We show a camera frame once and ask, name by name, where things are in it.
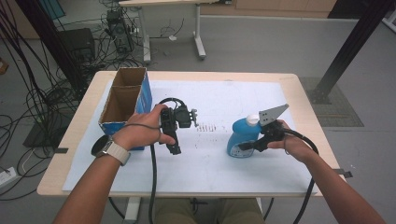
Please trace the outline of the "wristwatch with beige band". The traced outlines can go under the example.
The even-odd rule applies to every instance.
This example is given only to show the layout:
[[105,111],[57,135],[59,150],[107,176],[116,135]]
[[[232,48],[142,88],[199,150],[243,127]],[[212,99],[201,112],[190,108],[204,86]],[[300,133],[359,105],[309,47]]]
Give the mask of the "wristwatch with beige band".
[[131,156],[128,150],[113,141],[111,135],[106,134],[96,140],[92,146],[91,154],[96,158],[109,155],[118,160],[121,166],[124,166]]

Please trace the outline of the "black computer tower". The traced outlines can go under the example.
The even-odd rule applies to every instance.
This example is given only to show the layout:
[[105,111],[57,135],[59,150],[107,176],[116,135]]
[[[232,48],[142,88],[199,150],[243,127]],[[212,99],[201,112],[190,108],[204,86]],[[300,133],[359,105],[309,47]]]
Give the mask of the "black computer tower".
[[108,31],[114,40],[116,51],[125,54],[133,50],[132,39],[128,26],[123,18],[122,10],[109,10],[106,14]]

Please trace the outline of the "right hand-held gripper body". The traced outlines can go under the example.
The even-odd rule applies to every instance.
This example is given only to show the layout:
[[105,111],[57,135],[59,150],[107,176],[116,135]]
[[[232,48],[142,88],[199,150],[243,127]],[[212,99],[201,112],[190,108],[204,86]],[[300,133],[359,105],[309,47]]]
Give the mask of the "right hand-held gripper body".
[[257,141],[257,147],[267,147],[270,142],[281,141],[284,138],[283,125],[277,119],[288,108],[289,105],[284,104],[259,112],[262,138]]

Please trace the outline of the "person's khaki trousers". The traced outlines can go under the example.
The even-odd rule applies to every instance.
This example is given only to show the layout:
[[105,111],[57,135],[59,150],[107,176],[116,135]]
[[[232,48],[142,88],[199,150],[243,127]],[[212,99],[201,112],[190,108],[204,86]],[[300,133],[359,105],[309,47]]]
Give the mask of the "person's khaki trousers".
[[[265,224],[255,198],[218,199],[216,219],[219,224]],[[198,224],[189,199],[158,199],[155,224]]]

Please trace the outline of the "black metal post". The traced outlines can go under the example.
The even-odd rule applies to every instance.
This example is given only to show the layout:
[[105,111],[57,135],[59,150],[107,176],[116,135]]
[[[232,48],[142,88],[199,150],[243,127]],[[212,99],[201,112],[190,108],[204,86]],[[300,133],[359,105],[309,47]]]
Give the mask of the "black metal post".
[[345,73],[351,62],[388,13],[396,0],[373,0],[363,12],[345,43],[334,57],[317,86],[307,91],[309,101],[315,105],[327,105],[329,95],[337,81]]
[[89,85],[77,64],[67,51],[52,19],[41,6],[39,0],[15,0],[24,16],[43,41],[49,53],[64,72],[74,91],[82,97]]

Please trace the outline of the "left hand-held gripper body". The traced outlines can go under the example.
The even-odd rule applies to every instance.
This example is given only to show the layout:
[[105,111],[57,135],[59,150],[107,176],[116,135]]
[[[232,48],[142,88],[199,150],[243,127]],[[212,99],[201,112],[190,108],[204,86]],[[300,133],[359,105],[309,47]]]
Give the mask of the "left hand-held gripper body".
[[195,127],[197,123],[197,110],[191,111],[185,105],[181,105],[175,109],[167,107],[161,111],[160,123],[163,133],[173,136],[178,128],[190,128],[192,124]]

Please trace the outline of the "white table leg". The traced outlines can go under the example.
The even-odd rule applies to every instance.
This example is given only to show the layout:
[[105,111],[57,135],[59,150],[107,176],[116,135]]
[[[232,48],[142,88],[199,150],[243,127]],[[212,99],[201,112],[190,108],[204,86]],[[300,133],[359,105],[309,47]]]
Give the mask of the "white table leg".
[[139,215],[141,198],[140,197],[130,197],[128,199],[125,218],[123,219],[123,224],[136,224]]

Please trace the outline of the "person's left hand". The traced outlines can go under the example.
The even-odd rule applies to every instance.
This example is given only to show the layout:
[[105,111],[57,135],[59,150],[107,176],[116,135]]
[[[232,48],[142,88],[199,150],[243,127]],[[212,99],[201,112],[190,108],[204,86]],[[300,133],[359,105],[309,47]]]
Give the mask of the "person's left hand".
[[149,146],[157,142],[173,144],[174,140],[160,129],[160,114],[164,108],[166,105],[155,105],[149,113],[134,113],[113,135],[113,141],[124,149]]

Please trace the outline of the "grey floor mat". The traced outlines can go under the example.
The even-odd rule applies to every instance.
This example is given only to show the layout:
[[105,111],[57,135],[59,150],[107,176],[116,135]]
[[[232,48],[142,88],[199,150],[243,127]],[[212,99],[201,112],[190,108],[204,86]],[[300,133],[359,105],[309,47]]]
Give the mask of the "grey floor mat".
[[321,127],[363,127],[364,124],[340,88],[335,85],[325,103],[310,102]]

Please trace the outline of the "blue detergent bottle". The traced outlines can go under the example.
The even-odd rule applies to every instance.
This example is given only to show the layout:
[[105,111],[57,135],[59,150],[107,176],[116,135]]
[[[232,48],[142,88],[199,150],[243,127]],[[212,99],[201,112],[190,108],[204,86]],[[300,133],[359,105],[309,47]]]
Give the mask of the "blue detergent bottle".
[[248,158],[253,154],[253,149],[242,149],[239,145],[253,143],[258,140],[261,132],[258,115],[248,115],[233,124],[233,134],[227,144],[227,153],[234,158]]

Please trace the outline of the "black floor plate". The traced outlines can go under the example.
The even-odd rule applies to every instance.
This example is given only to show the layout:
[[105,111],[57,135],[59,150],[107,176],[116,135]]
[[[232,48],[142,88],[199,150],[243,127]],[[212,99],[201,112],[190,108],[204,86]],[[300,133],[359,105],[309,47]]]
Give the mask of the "black floor plate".
[[23,141],[25,147],[57,147],[69,122],[36,123]]

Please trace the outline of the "blue cardboard box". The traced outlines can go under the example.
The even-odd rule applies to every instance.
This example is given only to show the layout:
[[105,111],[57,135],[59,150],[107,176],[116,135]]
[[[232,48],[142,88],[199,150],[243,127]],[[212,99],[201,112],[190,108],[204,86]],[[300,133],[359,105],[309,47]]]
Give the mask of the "blue cardboard box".
[[151,107],[147,69],[120,68],[112,81],[98,123],[105,134],[112,135],[126,124],[133,113],[148,113]]

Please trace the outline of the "person's right hand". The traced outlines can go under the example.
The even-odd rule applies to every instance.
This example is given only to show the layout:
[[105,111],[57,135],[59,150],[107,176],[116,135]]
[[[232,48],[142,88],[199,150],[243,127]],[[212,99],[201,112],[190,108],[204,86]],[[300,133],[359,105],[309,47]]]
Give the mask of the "person's right hand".
[[270,142],[268,148],[283,148],[297,161],[307,163],[316,156],[315,151],[300,138],[286,134],[280,141]]

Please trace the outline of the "black equipment box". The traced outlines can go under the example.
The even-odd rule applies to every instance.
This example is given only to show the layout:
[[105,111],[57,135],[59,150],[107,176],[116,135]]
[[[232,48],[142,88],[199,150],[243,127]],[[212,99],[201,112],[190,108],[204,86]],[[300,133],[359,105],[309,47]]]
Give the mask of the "black equipment box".
[[91,62],[95,56],[95,43],[89,28],[59,32],[66,49],[77,63]]

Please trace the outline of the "white power strip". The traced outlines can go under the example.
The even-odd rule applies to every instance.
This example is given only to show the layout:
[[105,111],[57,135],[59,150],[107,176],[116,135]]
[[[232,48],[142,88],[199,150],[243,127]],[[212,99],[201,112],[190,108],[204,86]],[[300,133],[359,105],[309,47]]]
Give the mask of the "white power strip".
[[14,167],[8,168],[6,171],[0,173],[0,188],[6,186],[17,179],[17,173]]

